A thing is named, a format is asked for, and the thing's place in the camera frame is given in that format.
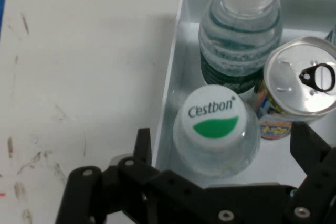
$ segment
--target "green logo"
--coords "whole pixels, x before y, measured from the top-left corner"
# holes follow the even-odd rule
[[[203,137],[221,138],[236,126],[238,117],[229,119],[210,119],[194,125],[194,130]]]

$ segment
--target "water bottle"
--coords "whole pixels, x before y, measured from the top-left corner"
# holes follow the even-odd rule
[[[199,26],[206,83],[241,94],[255,85],[267,57],[280,44],[280,1],[210,0]]]
[[[260,147],[260,125],[252,108],[224,86],[192,92],[180,108],[173,139],[189,170],[230,177],[245,169]]]

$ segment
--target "white tray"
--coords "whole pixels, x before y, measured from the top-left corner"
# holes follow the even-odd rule
[[[190,172],[181,162],[173,143],[173,123],[186,97],[204,84],[198,46],[199,22],[208,0],[180,0],[176,17],[162,112],[157,131],[153,166],[173,170],[192,182],[207,187],[223,184],[273,183],[298,187],[305,174],[290,154],[290,137],[261,140],[251,165],[227,179],[209,179]],[[282,44],[300,36],[324,38],[336,23],[336,0],[281,0],[284,16]],[[329,144],[336,144],[336,113],[312,124]]]

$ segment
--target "scratch mark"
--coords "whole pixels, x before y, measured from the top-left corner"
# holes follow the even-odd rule
[[[8,25],[8,28],[15,34],[15,36],[18,38],[18,40],[22,41],[22,38],[20,36],[20,34],[18,34],[11,25]]]
[[[7,141],[7,145],[8,145],[8,155],[9,155],[9,158],[13,158],[13,139],[12,137],[10,136],[8,141]]]
[[[22,171],[30,165],[34,165],[36,162],[40,161],[41,159],[41,152],[38,152],[27,164],[23,165],[17,174],[22,173]]]
[[[16,182],[14,185],[15,196],[18,201],[26,200],[27,194],[24,185],[21,182]]]
[[[25,29],[26,29],[26,32],[27,34],[29,35],[29,27],[28,27],[28,23],[27,23],[27,20],[26,20],[26,17],[23,13],[21,13],[21,18],[22,18],[22,21],[23,21],[23,24],[25,26]]]
[[[86,154],[86,133],[84,131],[84,152],[83,152],[83,157],[85,157]]]
[[[48,159],[48,156],[49,156],[49,154],[51,154],[51,153],[52,153],[51,150],[45,151],[45,152],[43,153],[43,157],[45,157],[46,159]]]
[[[29,209],[25,209],[21,216],[25,224],[33,224],[33,215]]]
[[[13,75],[13,90],[12,90],[12,98],[15,96],[15,87],[16,87],[16,72]]]
[[[68,116],[66,115],[64,110],[62,110],[57,104],[55,104],[55,108],[60,114],[59,117],[58,117],[59,121],[63,121],[64,119],[68,119]]]
[[[55,170],[55,176],[59,178],[59,180],[65,186],[67,184],[67,177],[64,175],[58,163],[56,163],[56,165],[54,166],[54,170]]]

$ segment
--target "aluminum can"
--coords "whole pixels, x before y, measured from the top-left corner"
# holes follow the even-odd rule
[[[294,121],[312,122],[336,107],[336,47],[326,40],[301,37],[274,50],[251,99],[261,137],[290,134]]]

